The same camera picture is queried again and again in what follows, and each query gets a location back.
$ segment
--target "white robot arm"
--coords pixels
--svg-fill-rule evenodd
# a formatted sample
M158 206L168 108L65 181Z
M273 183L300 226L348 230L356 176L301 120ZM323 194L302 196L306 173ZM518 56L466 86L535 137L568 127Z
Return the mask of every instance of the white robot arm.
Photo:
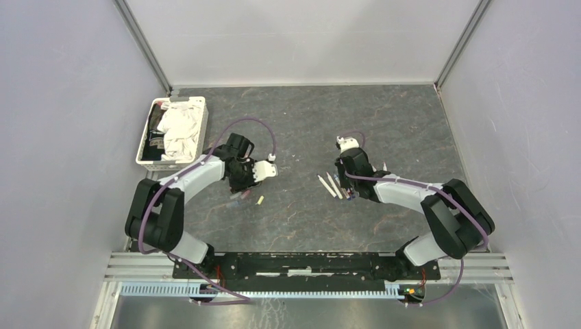
M396 252L406 266L422 266L444 256L461 259L483 241L479 228L442 197L446 193L475 219L486 235L494 231L494 222L464 182L423 183L376 171L357 140L351 137L337 138L337 147L341 154L335 165L341 187L352 188L371 201L415 210L428 220L431 232L407 242Z
M170 183L146 223L143 241L163 252L187 259L194 264L211 263L214 248L184 231L184 205L194 195L213 182L228 178L233 193L258 186L263 180L275 177L275 156L255 161L250 158L254 144L238 134L230 134L228 141L214 150L211 156L203 155L190 166L158 181L144 179L139 182L125 223L126 235L137 239L145 209L162 185Z

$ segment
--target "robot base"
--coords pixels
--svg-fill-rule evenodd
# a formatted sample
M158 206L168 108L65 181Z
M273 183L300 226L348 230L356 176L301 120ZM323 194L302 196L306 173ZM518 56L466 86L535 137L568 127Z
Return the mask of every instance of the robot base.
M215 269L234 291L382 291L385 280L441 278L437 261L414 267L404 275L395 271L394 254L374 252L226 252L214 254ZM206 273L216 279L217 271ZM174 279L197 279L179 262Z

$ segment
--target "white plastic basket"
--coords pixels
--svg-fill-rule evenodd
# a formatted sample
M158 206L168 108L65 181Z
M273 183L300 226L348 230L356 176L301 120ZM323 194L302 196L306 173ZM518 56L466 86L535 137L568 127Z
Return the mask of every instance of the white plastic basket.
M137 156L135 157L135 162L138 165L144 166L149 171L177 171L177 170L180 170L180 169L187 167L195 159L198 159L198 157L202 153L203 140L204 140L204 136L206 135L206 125L208 124L208 108L206 107L206 98L205 97L190 97L189 100L187 101L187 102L195 102L196 105L198 105L198 106L203 106L201 125L198 125L199 131L198 131L198 133L196 133L197 140L198 140L196 154L195 154L194 158L192 159L192 161L184 161L184 160L178 160L178 161L142 161L141 160L141 156L143 155L143 148L145 146L145 143L147 142L147 126L149 123L148 122L149 115L151 114L151 111L153 110L153 105L157 101L170 101L170 99L169 98L156 98L151 102L151 107L149 108L149 112L147 113L147 118L145 119L145 127L143 128L143 134L141 135L141 142L139 143L139 148L137 149Z

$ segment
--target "white wall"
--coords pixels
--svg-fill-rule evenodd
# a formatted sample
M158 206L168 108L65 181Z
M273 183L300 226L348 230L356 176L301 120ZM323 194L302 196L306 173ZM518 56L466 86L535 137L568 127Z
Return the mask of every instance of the white wall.
M494 1L443 101L530 328L578 328L581 2Z
M128 0L174 85L428 83L478 0Z
M112 1L0 1L2 328L87 328L160 95Z

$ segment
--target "crumpled towel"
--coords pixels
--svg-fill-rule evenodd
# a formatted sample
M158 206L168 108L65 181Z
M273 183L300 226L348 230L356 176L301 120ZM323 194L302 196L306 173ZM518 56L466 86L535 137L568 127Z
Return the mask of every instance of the crumpled towel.
M196 133L202 116L203 108L193 103L169 103L158 125L158 130L165 133L162 160L194 160L198 144Z

